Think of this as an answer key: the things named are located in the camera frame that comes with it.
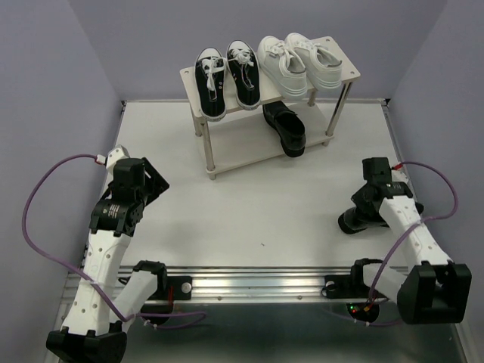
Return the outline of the black canvas sneaker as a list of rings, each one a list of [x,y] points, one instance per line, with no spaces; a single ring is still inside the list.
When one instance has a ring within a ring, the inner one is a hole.
[[[205,48],[197,57],[194,76],[200,100],[200,112],[209,121],[217,122],[226,114],[224,98],[226,59],[216,48]]]
[[[235,84],[237,104],[244,110],[260,105],[259,65],[254,50],[244,41],[235,40],[227,49],[228,69]]]

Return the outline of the black leather loafer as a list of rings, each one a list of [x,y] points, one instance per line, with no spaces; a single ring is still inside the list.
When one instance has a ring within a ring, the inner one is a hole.
[[[387,227],[394,234],[403,234],[411,225],[405,222],[405,217],[419,221],[424,205],[416,202],[411,194],[386,195],[381,202],[378,214],[375,217],[366,216],[355,206],[347,209],[338,218],[340,229],[346,234],[355,234],[373,227]]]
[[[306,149],[306,128],[297,114],[282,101],[264,104],[262,114],[279,135],[284,153],[292,158],[302,156]]]

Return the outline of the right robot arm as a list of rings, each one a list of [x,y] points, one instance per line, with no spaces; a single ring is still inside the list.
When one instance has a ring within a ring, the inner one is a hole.
[[[463,321],[472,274],[443,251],[423,217],[424,206],[404,181],[393,178],[404,163],[385,157],[362,161],[365,184],[351,197],[354,206],[337,222],[345,234],[389,228],[397,237],[383,259],[357,259],[347,275],[327,275],[321,295],[347,299],[355,322],[376,326],[383,301],[396,304],[406,324],[459,324]]]

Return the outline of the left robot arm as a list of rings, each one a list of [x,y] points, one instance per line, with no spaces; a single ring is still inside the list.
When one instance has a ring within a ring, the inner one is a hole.
[[[123,158],[111,169],[112,182],[93,209],[88,249],[76,295],[60,330],[46,346],[64,362],[120,362],[127,331],[149,297],[168,289],[166,267],[141,261],[123,291],[114,296],[124,254],[147,205],[169,183],[147,158]]]

